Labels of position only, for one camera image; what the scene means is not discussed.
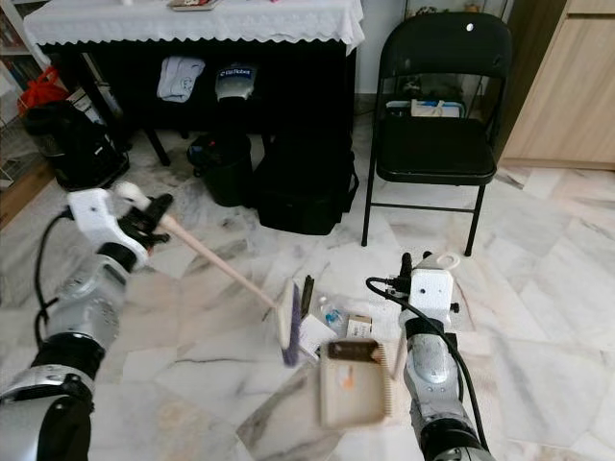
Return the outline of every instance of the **broom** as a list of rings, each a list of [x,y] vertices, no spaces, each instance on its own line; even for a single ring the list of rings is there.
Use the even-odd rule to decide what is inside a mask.
[[[144,211],[150,205],[148,199],[138,188],[130,182],[121,182],[115,188],[115,193],[129,202],[132,206]],[[247,290],[254,293],[261,301],[274,310],[278,326],[278,341],[282,348],[284,365],[294,367],[299,359],[299,327],[301,324],[301,307],[299,288],[290,279],[284,288],[282,301],[275,304],[271,298],[263,293],[256,285],[239,274],[231,265],[220,258],[216,253],[199,242],[191,233],[185,230],[172,216],[164,214],[160,219],[160,226],[175,234],[192,250],[202,255],[209,262],[217,266],[222,272],[241,283]]]

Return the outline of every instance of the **chair backrest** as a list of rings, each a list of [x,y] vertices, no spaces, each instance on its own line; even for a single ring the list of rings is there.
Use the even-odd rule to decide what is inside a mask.
[[[386,40],[379,81],[411,74],[475,74],[505,80],[510,31],[496,16],[439,12],[411,17]]]

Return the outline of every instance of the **red bag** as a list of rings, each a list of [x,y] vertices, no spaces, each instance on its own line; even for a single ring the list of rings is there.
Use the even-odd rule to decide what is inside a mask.
[[[23,92],[19,101],[19,113],[23,115],[29,108],[66,99],[70,93],[56,85],[57,79],[58,71],[49,66],[35,82],[28,82],[28,89]]]

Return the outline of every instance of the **black folding chair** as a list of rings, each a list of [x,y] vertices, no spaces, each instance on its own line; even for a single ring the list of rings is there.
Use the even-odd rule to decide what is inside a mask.
[[[466,256],[471,255],[484,189],[496,173],[493,146],[511,54],[508,28],[490,14],[425,14],[410,18],[391,33],[381,53],[362,246],[367,245],[372,206],[458,211],[473,214],[465,250]],[[427,74],[476,75],[499,81],[497,100],[486,123],[411,116],[410,110],[400,111],[399,103],[397,109],[390,107],[392,101],[403,99],[400,78]],[[473,209],[372,202],[375,170],[390,182],[477,185],[479,195]]]

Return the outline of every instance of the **table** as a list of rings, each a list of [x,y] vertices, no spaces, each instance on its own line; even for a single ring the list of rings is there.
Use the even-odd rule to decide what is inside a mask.
[[[212,12],[173,12],[166,0],[52,0],[24,26],[74,75],[115,139],[142,128],[169,164],[155,129],[210,130],[224,120],[251,133],[298,126],[349,133],[361,18],[360,0],[224,0]],[[83,53],[111,85],[128,125],[114,119]],[[171,55],[206,62],[183,104],[156,97],[160,64]],[[234,61],[255,63],[259,75],[255,97],[229,114],[216,104],[213,82],[215,70]]]

